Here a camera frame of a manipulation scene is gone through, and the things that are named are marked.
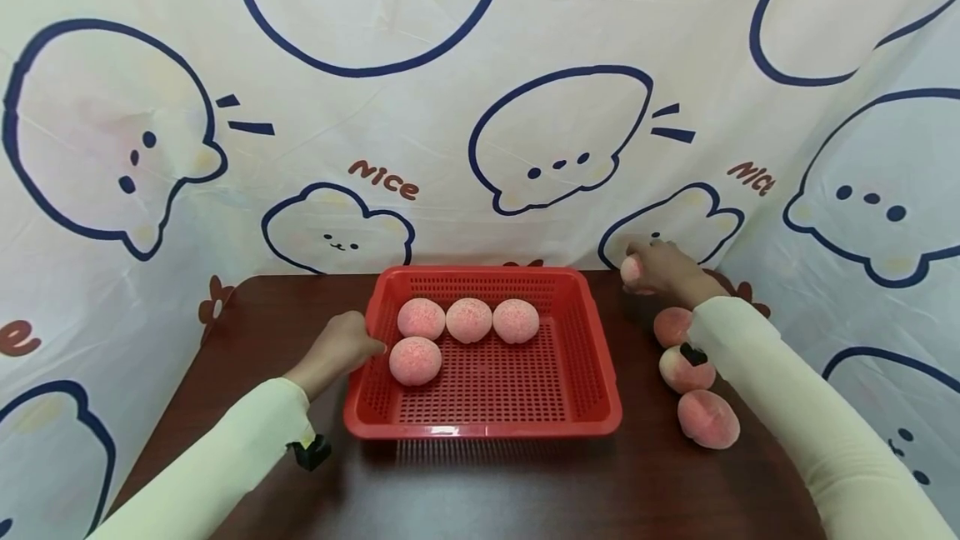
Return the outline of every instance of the white sleeve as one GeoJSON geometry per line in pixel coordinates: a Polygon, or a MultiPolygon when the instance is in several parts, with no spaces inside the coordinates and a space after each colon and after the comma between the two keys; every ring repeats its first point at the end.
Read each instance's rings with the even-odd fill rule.
{"type": "Polygon", "coordinates": [[[830,540],[956,540],[890,447],[756,308],[709,299],[689,337],[781,443],[830,540]]]}
{"type": "Polygon", "coordinates": [[[261,383],[89,539],[208,538],[284,456],[287,443],[314,439],[309,406],[285,377],[261,383]]]}

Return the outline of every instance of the fingers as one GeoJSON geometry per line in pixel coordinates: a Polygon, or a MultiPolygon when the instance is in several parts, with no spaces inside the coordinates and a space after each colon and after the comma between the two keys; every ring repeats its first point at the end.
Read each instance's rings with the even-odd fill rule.
{"type": "Polygon", "coordinates": [[[627,244],[627,256],[638,255],[644,249],[643,244],[639,242],[630,242],[627,244]]]}
{"type": "Polygon", "coordinates": [[[376,357],[377,355],[385,355],[387,352],[387,345],[380,340],[367,337],[367,341],[364,343],[364,354],[368,357],[376,357]]]}

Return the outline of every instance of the person's right hand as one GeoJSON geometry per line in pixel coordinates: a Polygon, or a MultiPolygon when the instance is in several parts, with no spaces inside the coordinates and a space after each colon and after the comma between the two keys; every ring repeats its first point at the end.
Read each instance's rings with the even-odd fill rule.
{"type": "Polygon", "coordinates": [[[659,239],[643,244],[631,242],[627,255],[636,256],[642,275],[627,286],[633,293],[664,294],[680,300],[687,308],[695,308],[714,296],[726,296],[720,283],[703,271],[693,258],[673,242],[659,239]]]}

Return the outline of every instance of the black dot eyes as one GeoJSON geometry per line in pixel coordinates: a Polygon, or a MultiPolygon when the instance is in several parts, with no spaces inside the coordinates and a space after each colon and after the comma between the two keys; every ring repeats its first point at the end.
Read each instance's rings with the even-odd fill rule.
{"type": "Polygon", "coordinates": [[[902,220],[905,217],[906,209],[904,209],[902,206],[894,205],[887,209],[887,218],[890,219],[891,222],[899,222],[899,220],[902,220]]]}
{"type": "Polygon", "coordinates": [[[120,190],[127,194],[133,194],[137,191],[137,185],[133,184],[133,180],[130,176],[122,176],[117,182],[120,184],[120,190]]]}
{"type": "MultiPolygon", "coordinates": [[[[836,198],[838,200],[847,200],[852,196],[853,188],[846,184],[837,189],[836,198]]],[[[878,205],[880,204],[880,195],[876,192],[867,192],[863,195],[863,201],[867,205],[878,205]]],[[[891,220],[891,222],[901,222],[905,217],[906,208],[902,205],[894,205],[887,209],[887,219],[891,220]]]]}

